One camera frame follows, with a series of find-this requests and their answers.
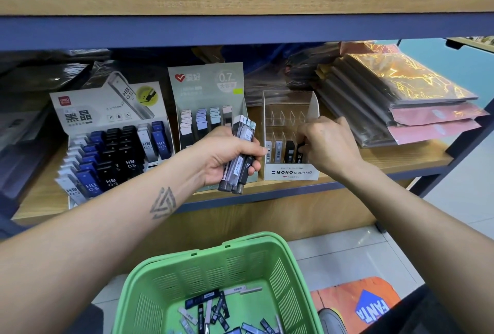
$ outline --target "floor mat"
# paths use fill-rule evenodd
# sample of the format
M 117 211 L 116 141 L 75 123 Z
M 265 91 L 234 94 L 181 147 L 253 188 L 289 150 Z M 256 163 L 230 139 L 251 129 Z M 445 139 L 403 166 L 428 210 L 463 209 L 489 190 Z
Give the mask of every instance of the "floor mat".
M 348 334 L 358 334 L 400 301 L 393 287 L 379 277 L 364 278 L 311 292 L 319 312 L 330 308 L 343 320 Z

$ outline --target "hand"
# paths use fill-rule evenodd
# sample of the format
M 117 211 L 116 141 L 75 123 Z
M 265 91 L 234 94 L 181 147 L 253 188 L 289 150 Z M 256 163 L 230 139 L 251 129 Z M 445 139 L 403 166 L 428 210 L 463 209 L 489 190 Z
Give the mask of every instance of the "hand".
M 302 124 L 297 130 L 297 143 L 305 142 L 300 152 L 319 171 L 337 181 L 364 163 L 352 131 L 344 117 L 332 121 L 324 116 Z
M 250 142 L 234 137 L 228 126 L 216 127 L 188 150 L 194 150 L 194 155 L 202 162 L 203 186 L 219 183 L 223 177 L 223 165 L 240 154 L 256 157 L 249 168 L 249 175 L 253 175 L 261 169 L 259 161 L 267 153 L 267 149 L 261 147 L 256 138 Z

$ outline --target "shoe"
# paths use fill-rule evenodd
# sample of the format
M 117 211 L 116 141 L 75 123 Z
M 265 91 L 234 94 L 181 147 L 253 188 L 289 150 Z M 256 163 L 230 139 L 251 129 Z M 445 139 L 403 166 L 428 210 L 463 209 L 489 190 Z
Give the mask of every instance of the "shoe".
M 340 316 L 329 308 L 319 311 L 319 319 L 323 325 L 324 334 L 348 334 Z

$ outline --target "forearm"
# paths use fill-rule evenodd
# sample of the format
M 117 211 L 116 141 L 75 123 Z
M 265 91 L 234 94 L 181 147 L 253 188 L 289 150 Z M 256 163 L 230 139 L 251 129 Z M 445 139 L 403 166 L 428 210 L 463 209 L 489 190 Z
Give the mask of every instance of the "forearm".
M 187 153 L 3 242 L 3 330 L 55 333 L 70 324 L 127 254 L 201 186 Z
M 363 163 L 343 177 L 467 332 L 491 332 L 494 242 Z

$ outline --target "forearm tattoo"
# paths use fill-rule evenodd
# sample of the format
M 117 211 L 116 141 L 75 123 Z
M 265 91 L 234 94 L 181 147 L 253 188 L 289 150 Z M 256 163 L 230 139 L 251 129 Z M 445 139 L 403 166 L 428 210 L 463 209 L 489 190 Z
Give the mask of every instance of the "forearm tattoo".
M 175 201 L 175 196 L 173 192 L 171 192 L 171 188 L 164 187 L 160 189 L 160 193 L 158 194 L 153 206 L 151 207 L 150 213 L 154 213 L 153 219 L 162 219 L 163 217 L 167 218 L 177 208 L 177 203 Z

